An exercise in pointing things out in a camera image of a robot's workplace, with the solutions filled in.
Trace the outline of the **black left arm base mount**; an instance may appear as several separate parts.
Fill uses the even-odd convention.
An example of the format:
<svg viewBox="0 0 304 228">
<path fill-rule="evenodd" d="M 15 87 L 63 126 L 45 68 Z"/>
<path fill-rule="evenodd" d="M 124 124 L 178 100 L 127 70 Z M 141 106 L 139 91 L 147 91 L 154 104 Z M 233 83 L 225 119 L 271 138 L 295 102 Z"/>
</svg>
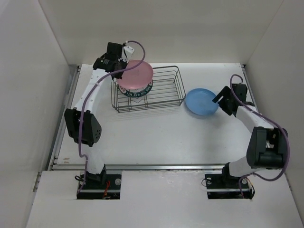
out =
<svg viewBox="0 0 304 228">
<path fill-rule="evenodd" d="M 86 177 L 85 184 L 76 194 L 76 198 L 78 200 L 119 200 L 121 183 L 121 174 L 107 174 L 105 183 Z"/>
</svg>

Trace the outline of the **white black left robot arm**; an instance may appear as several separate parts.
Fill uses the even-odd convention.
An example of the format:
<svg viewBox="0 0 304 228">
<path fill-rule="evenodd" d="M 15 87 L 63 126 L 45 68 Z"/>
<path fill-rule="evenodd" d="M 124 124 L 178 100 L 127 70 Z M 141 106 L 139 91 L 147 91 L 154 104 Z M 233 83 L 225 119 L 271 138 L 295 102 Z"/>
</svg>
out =
<svg viewBox="0 0 304 228">
<path fill-rule="evenodd" d="M 93 152 L 93 146 L 98 143 L 102 133 L 95 115 L 101 87 L 107 77 L 122 78 L 133 53 L 134 49 L 126 43 L 109 42 L 106 52 L 94 62 L 91 77 L 78 102 L 64 112 L 68 135 L 77 144 L 79 156 L 85 159 L 84 174 L 78 179 L 83 183 L 90 182 L 98 189 L 106 184 L 105 164 L 102 157 Z"/>
</svg>

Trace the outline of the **pink plastic plate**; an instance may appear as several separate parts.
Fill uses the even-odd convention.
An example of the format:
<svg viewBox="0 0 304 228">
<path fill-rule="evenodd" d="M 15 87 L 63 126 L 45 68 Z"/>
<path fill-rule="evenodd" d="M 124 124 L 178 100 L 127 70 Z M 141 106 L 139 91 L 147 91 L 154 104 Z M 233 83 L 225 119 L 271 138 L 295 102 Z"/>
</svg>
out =
<svg viewBox="0 0 304 228">
<path fill-rule="evenodd" d="M 146 87 L 153 78 L 152 66 L 143 61 L 138 67 L 124 71 L 121 79 L 117 79 L 120 87 L 128 90 L 135 90 Z"/>
</svg>

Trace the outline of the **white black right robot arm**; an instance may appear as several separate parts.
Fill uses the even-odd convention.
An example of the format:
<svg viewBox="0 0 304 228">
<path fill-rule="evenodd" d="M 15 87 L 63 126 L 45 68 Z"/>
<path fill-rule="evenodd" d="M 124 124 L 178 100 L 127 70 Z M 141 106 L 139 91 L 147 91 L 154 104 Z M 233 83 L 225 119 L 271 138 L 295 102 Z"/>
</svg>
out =
<svg viewBox="0 0 304 228">
<path fill-rule="evenodd" d="M 229 116 L 233 115 L 251 133 L 247 152 L 241 159 L 222 168 L 220 182 L 231 187 L 242 176 L 266 169 L 283 169 L 288 159 L 287 132 L 270 123 L 247 100 L 247 86 L 225 86 L 212 100 Z"/>
</svg>

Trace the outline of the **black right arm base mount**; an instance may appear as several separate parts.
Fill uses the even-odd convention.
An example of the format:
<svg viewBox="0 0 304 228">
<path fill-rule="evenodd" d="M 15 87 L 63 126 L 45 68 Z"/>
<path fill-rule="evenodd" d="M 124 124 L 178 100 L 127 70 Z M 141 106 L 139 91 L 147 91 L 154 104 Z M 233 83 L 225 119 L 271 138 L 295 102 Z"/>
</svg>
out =
<svg viewBox="0 0 304 228">
<path fill-rule="evenodd" d="M 222 173 L 205 173 L 205 183 L 209 200 L 217 199 L 253 199 L 255 188 L 247 179 L 239 184 L 238 177 L 226 178 Z"/>
</svg>

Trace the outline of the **blue plastic plate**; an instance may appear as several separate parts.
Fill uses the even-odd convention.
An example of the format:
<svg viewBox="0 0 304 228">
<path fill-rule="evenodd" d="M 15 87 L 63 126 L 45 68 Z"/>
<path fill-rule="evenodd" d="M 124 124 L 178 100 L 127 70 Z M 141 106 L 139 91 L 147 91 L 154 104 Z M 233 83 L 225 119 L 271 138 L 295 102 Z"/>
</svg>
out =
<svg viewBox="0 0 304 228">
<path fill-rule="evenodd" d="M 187 93 L 185 104 L 196 115 L 213 115 L 219 107 L 217 103 L 212 101 L 215 97 L 216 95 L 208 89 L 195 88 Z"/>
</svg>

